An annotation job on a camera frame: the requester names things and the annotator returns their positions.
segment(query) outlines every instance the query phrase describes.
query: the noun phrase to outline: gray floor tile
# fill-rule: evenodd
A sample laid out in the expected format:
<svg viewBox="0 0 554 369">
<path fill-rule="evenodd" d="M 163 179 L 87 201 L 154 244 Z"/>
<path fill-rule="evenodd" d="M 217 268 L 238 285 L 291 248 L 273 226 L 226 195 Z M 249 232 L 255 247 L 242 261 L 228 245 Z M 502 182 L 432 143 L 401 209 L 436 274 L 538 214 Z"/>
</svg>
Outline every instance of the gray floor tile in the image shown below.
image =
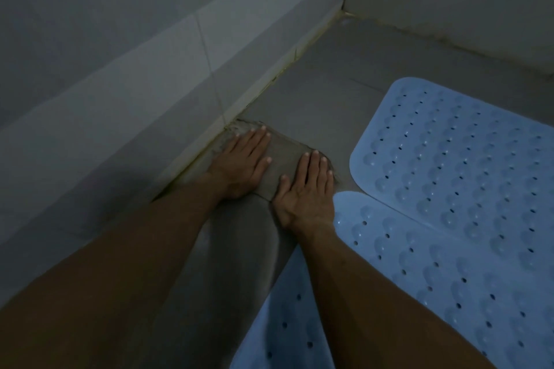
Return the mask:
<svg viewBox="0 0 554 369">
<path fill-rule="evenodd" d="M 383 94 L 353 80 L 294 64 L 241 117 L 259 120 L 324 152 L 342 190 L 358 190 L 350 177 L 350 153 Z"/>
<path fill-rule="evenodd" d="M 529 69 L 356 18 L 336 24 L 300 63 L 380 91 L 402 77 L 424 78 L 540 121 L 544 114 L 528 106 L 534 102 L 530 94 L 549 85 L 554 91 L 546 77 Z"/>
</svg>

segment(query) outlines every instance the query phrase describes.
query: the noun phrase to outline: white wall tile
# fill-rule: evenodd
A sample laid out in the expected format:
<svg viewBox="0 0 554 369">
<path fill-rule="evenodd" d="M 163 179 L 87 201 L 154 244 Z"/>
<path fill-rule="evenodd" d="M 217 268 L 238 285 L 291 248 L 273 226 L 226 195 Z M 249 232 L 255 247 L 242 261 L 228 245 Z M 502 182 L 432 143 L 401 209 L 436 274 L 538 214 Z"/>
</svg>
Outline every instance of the white wall tile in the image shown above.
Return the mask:
<svg viewBox="0 0 554 369">
<path fill-rule="evenodd" d="M 230 60 L 300 0 L 214 0 L 198 10 L 212 71 Z"/>
<path fill-rule="evenodd" d="M 0 132 L 0 243 L 209 76 L 188 16 Z"/>
</svg>

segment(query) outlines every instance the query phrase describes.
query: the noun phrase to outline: finger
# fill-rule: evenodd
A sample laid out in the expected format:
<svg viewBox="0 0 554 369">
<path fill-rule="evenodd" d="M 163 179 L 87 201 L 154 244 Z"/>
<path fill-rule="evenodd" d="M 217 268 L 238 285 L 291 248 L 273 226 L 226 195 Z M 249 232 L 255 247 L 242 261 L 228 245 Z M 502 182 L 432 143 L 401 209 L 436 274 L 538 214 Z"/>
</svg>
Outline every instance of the finger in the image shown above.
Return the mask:
<svg viewBox="0 0 554 369">
<path fill-rule="evenodd" d="M 317 176 L 319 174 L 319 152 L 314 150 L 310 158 L 308 167 L 308 187 L 315 189 L 317 187 Z"/>
<path fill-rule="evenodd" d="M 270 157 L 265 157 L 258 162 L 252 176 L 250 177 L 250 181 L 254 184 L 254 187 L 257 187 L 260 184 L 261 178 L 264 176 L 264 173 L 271 162 L 272 159 Z"/>
<path fill-rule="evenodd" d="M 325 194 L 325 183 L 327 182 L 327 158 L 322 157 L 319 161 L 319 175 L 317 176 L 317 192 Z"/>
<path fill-rule="evenodd" d="M 260 143 L 258 143 L 258 146 L 256 146 L 249 157 L 255 162 L 258 162 L 258 160 L 264 154 L 265 149 L 267 149 L 267 145 L 269 145 L 269 141 L 271 139 L 272 135 L 270 133 L 266 133 L 265 136 L 261 138 Z"/>
<path fill-rule="evenodd" d="M 281 175 L 279 179 L 279 188 L 277 188 L 277 192 L 275 193 L 275 197 L 273 197 L 273 200 L 281 200 L 285 194 L 287 194 L 290 191 L 290 179 L 287 175 Z"/>
<path fill-rule="evenodd" d="M 246 146 L 243 149 L 243 152 L 246 155 L 250 155 L 252 151 L 258 146 L 260 143 L 261 138 L 265 135 L 266 129 L 265 126 L 260 127 L 256 133 L 252 136 L 250 140 L 248 140 L 248 143 L 246 143 Z"/>
<path fill-rule="evenodd" d="M 325 195 L 332 198 L 335 190 L 335 176 L 333 171 L 327 171 L 327 182 L 325 183 Z"/>
<path fill-rule="evenodd" d="M 250 141 L 252 136 L 254 135 L 254 129 L 250 129 L 247 133 L 245 133 L 238 141 L 237 146 L 235 149 L 242 150 L 246 146 L 246 144 Z"/>
<path fill-rule="evenodd" d="M 310 163 L 310 154 L 306 152 L 300 157 L 298 167 L 296 167 L 296 176 L 294 177 L 294 187 L 301 189 L 306 185 L 306 175 L 308 174 L 308 164 Z"/>
<path fill-rule="evenodd" d="M 239 141 L 239 135 L 238 134 L 235 134 L 233 136 L 233 138 L 227 143 L 227 146 L 225 146 L 225 150 L 223 151 L 224 153 L 229 153 L 231 152 L 235 146 L 237 146 L 237 142 Z"/>
</svg>

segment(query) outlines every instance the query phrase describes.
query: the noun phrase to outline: floor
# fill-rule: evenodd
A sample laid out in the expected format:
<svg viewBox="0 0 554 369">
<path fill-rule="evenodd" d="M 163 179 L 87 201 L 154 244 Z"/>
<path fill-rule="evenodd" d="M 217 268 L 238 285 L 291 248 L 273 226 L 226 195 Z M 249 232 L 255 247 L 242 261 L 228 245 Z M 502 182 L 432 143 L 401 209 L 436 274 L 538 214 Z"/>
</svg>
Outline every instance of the floor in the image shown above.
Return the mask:
<svg viewBox="0 0 554 369">
<path fill-rule="evenodd" d="M 532 71 L 368 20 L 343 17 L 241 114 L 324 152 L 358 187 L 349 158 L 387 88 L 415 76 L 550 125 L 554 83 Z M 200 158 L 181 182 L 207 165 Z M 145 367 L 228 367 L 295 247 L 267 201 L 221 204 L 158 316 Z"/>
</svg>

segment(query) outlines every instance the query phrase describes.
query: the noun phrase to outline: forearm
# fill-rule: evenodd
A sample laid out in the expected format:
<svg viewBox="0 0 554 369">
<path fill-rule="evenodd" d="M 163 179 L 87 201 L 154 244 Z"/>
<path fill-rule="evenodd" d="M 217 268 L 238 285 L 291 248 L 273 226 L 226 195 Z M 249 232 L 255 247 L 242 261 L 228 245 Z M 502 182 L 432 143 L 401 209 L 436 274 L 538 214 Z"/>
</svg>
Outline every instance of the forearm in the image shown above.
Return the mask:
<svg viewBox="0 0 554 369">
<path fill-rule="evenodd" d="M 34 359 L 42 367 L 120 365 L 135 331 L 149 330 L 223 191 L 203 175 L 32 282 L 0 311 L 2 367 Z"/>
<path fill-rule="evenodd" d="M 299 236 L 337 368 L 491 368 L 436 315 L 338 239 L 334 228 Z"/>
</svg>

